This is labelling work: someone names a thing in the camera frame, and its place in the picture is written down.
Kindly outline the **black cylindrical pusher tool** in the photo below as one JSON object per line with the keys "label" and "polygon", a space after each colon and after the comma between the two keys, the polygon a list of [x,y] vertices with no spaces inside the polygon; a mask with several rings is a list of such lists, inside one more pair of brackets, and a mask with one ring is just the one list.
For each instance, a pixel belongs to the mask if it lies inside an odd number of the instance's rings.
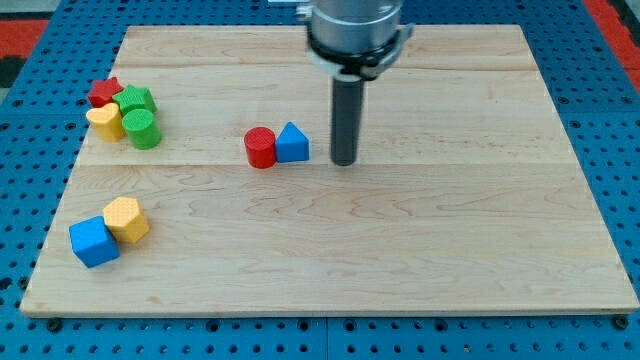
{"label": "black cylindrical pusher tool", "polygon": [[338,166],[357,159],[365,84],[362,80],[332,81],[330,155]]}

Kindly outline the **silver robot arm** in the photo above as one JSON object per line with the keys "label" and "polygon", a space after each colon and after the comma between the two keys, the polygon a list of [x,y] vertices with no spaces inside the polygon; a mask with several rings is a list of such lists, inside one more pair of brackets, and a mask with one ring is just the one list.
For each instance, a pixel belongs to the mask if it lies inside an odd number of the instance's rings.
{"label": "silver robot arm", "polygon": [[307,54],[332,78],[330,158],[357,160],[366,84],[400,57],[415,25],[400,24],[402,0],[313,0],[296,14],[306,26]]}

